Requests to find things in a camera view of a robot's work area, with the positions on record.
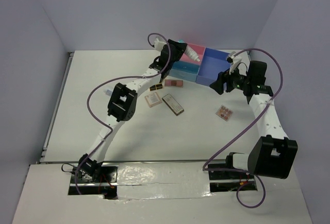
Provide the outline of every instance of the white wall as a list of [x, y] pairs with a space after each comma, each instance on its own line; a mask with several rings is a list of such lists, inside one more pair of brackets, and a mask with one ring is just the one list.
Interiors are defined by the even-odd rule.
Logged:
[[68, 50], [150, 49], [146, 36], [254, 45], [277, 0], [40, 0]]
[[41, 153], [68, 56], [38, 0], [0, 0], [0, 216]]
[[[278, 0], [255, 44], [272, 53], [284, 71], [276, 106], [286, 132], [299, 145], [294, 166], [314, 224], [330, 222], [329, 4]], [[253, 56], [269, 60], [259, 53]], [[277, 87], [274, 64], [268, 72], [268, 83]]]

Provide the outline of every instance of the blue container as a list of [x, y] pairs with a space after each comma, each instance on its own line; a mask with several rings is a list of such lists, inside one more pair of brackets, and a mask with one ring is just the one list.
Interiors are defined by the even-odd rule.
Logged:
[[184, 71], [187, 73], [196, 74], [198, 73], [200, 66], [197, 64], [187, 63], [183, 61], [177, 61], [173, 64], [172, 69]]
[[172, 77], [176, 77], [182, 80], [192, 81], [192, 82], [196, 82], [196, 77], [197, 77], [197, 74], [194, 72], [181, 71], [181, 70], [176, 70], [174, 68], [170, 70], [169, 75]]
[[224, 72], [230, 68], [230, 63], [226, 61], [228, 54], [206, 48], [196, 83], [210, 86], [211, 83], [216, 81], [219, 72]]

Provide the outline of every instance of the pink box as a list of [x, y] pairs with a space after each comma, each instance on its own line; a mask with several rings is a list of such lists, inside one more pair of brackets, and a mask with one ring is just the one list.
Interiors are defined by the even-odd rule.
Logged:
[[186, 54], [183, 54], [180, 61], [201, 65], [203, 56], [205, 53], [205, 46], [194, 45], [194, 44], [189, 44], [189, 43], [188, 43], [188, 45], [198, 54], [198, 57], [200, 58], [200, 62], [197, 62], [197, 61], [194, 61], [194, 60], [188, 58], [188, 56]]

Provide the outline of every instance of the black bracket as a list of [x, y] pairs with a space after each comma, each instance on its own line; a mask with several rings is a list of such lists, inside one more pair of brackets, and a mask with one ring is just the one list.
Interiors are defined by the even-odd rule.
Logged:
[[229, 93], [233, 89], [240, 89], [246, 96], [247, 102], [255, 94], [268, 94], [273, 96], [273, 91], [270, 86], [265, 85], [265, 73], [267, 64], [260, 61], [251, 61], [246, 76], [239, 74], [238, 68], [231, 74], [229, 70], [219, 72], [217, 80], [210, 84], [210, 88], [214, 89], [218, 94], [223, 94], [224, 84], [226, 84], [226, 92]]
[[[169, 75], [173, 64], [180, 60], [180, 58], [185, 53], [185, 50], [187, 48], [186, 43], [179, 43], [173, 40], [168, 40], [168, 43], [171, 48], [171, 58], [168, 66], [161, 73], [160, 82], [162, 82]], [[167, 45], [164, 45], [163, 49], [160, 52], [160, 56], [155, 58], [154, 62], [150, 64], [149, 68], [153, 68], [157, 71], [161, 71], [167, 64], [168, 59], [169, 59], [169, 48]]]
[[[279, 153], [278, 156], [271, 155], [273, 149]], [[294, 140], [262, 136], [249, 155], [247, 167], [254, 175], [286, 179], [297, 150], [298, 145]]]
[[137, 99], [138, 94], [135, 90], [117, 83], [108, 104], [108, 115], [117, 118], [117, 122], [130, 120], [135, 113]]
[[[83, 162], [83, 160], [87, 157], [88, 155], [85, 153], [80, 159], [79, 163]], [[85, 173], [85, 178], [88, 179], [91, 182], [94, 182], [96, 179], [99, 178], [100, 172], [101, 172], [101, 165], [102, 162], [97, 163], [96, 160], [92, 161], [90, 158], [86, 160], [86, 162], [81, 165], [80, 171]]]

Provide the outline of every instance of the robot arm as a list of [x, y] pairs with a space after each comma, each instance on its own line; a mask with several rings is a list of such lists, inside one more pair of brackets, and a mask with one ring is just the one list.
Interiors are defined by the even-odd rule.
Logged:
[[[186, 43], [178, 43], [172, 40], [168, 40], [168, 43], [171, 48], [170, 59], [168, 46], [164, 43], [160, 56], [155, 58], [154, 62], [141, 78], [135, 79], [126, 85], [118, 83], [113, 89], [108, 104], [108, 115], [106, 117], [106, 124], [110, 126], [113, 131], [111, 132], [108, 127], [103, 127], [94, 143], [79, 159], [79, 165], [81, 165], [80, 177], [84, 174], [84, 177], [89, 181], [94, 181], [99, 177], [105, 154], [114, 136], [123, 124], [134, 115], [137, 98], [151, 86], [162, 82], [169, 74], [173, 63], [179, 61], [183, 53], [185, 53], [187, 48]], [[89, 157], [88, 155], [91, 154], [99, 144], [101, 144], [101, 146], [98, 150]]]
[[237, 66], [241, 59], [236, 59], [234, 54], [227, 58], [232, 65], [230, 69], [220, 72], [210, 87], [218, 94], [223, 94], [224, 84], [226, 92], [242, 90], [256, 118], [267, 104], [269, 106], [257, 122], [260, 139], [251, 153], [230, 153], [226, 158], [227, 167], [246, 170], [254, 175], [285, 179], [290, 173], [298, 145], [296, 141], [288, 139], [279, 122], [271, 100], [272, 89], [265, 85], [267, 64], [251, 61], [246, 76], [240, 75]]

